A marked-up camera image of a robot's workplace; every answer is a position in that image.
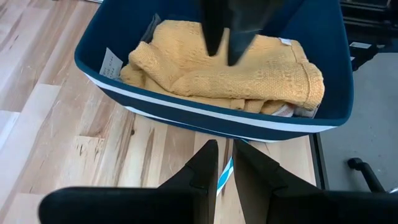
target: folded cloth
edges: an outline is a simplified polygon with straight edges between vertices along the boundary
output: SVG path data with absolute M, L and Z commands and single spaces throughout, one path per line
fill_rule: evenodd
M 228 29 L 218 55 L 209 57 L 200 24 L 163 21 L 150 44 L 141 42 L 121 71 L 123 82 L 209 105 L 272 114 L 285 102 L 316 108 L 325 87 L 319 69 L 292 40 L 258 35 L 241 61 L 226 65 Z

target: navy fabric bin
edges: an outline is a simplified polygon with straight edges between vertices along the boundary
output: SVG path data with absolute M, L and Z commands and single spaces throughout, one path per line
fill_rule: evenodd
M 143 90 L 99 74 L 106 48 L 127 64 L 154 14 L 200 21 L 197 0 L 105 0 L 78 44 L 80 70 L 127 109 L 204 133 L 280 141 L 342 125 L 351 114 L 353 77 L 338 0 L 285 0 L 261 34 L 298 40 L 323 73 L 325 96 L 314 119 L 283 118 L 219 108 Z

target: wooden table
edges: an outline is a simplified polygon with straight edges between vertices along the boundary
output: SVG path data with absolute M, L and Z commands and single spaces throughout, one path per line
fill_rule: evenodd
M 230 139 L 135 115 L 76 67 L 73 52 L 98 5 L 74 0 L 0 0 L 0 223 L 37 223 L 37 206 L 68 186 L 156 187 L 209 139 L 219 175 Z M 308 137 L 250 142 L 315 185 Z M 215 223 L 244 223 L 230 178 Z

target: gray floor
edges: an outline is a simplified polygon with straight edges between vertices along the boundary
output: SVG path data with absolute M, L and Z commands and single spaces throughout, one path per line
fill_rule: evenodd
M 350 157 L 368 162 L 386 190 L 398 187 L 398 54 L 377 54 L 354 72 L 354 92 L 349 121 L 321 133 L 329 187 L 369 191 Z

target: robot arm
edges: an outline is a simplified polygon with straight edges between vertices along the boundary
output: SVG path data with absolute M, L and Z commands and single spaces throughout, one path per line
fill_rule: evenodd
M 284 0 L 200 0 L 202 29 L 209 56 L 220 46 L 224 27 L 230 28 L 228 65 L 235 65 L 253 38 Z

